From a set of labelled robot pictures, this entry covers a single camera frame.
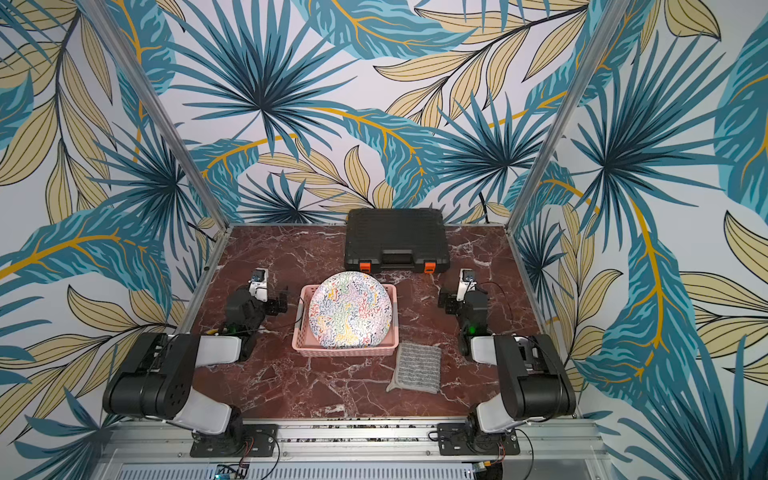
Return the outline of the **colourful speckled plate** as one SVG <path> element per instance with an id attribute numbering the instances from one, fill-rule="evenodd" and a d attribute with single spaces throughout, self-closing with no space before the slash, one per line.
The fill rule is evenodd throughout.
<path id="1" fill-rule="evenodd" d="M 374 277 L 354 271 L 323 281 L 309 302 L 309 328 L 324 348 L 375 347 L 389 333 L 393 303 Z"/>

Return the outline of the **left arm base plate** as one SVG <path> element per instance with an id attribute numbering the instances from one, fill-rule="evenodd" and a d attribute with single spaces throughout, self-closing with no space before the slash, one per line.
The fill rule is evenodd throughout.
<path id="1" fill-rule="evenodd" d="M 275 450 L 277 424 L 243 424 L 219 435 L 193 433 L 192 458 L 267 458 Z"/>

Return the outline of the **grey striped cloth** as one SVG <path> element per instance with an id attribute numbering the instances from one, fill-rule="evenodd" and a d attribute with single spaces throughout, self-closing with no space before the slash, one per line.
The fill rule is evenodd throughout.
<path id="1" fill-rule="evenodd" d="M 392 379 L 386 387 L 437 394 L 441 387 L 442 351 L 437 346 L 404 342 L 399 345 Z"/>

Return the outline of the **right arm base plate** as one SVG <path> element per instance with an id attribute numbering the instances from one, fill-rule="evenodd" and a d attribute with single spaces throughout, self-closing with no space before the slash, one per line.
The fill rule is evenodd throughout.
<path id="1" fill-rule="evenodd" d="M 517 438 L 508 432 L 485 433 L 466 423 L 438 423 L 435 439 L 441 456 L 510 456 L 520 453 Z"/>

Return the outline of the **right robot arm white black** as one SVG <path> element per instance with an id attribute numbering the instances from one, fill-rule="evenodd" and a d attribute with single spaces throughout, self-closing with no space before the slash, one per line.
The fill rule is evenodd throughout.
<path id="1" fill-rule="evenodd" d="M 472 407 L 464 422 L 437 426 L 441 455 L 517 454 L 517 428 L 575 412 L 576 395 L 550 336 L 491 333 L 489 297 L 483 290 L 442 291 L 438 306 L 457 319 L 460 353 L 494 366 L 499 387 L 493 398 Z"/>

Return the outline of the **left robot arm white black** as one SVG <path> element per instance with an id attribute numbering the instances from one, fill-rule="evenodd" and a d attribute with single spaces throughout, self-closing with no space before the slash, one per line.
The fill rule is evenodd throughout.
<path id="1" fill-rule="evenodd" d="M 245 424 L 238 407 L 197 391 L 193 379 L 199 368 L 248 360 L 264 320 L 287 310 L 286 293 L 270 298 L 243 287 L 228 298 L 226 321 L 214 334 L 141 334 L 109 380 L 103 409 L 189 431 L 193 458 L 272 456 L 276 425 Z"/>

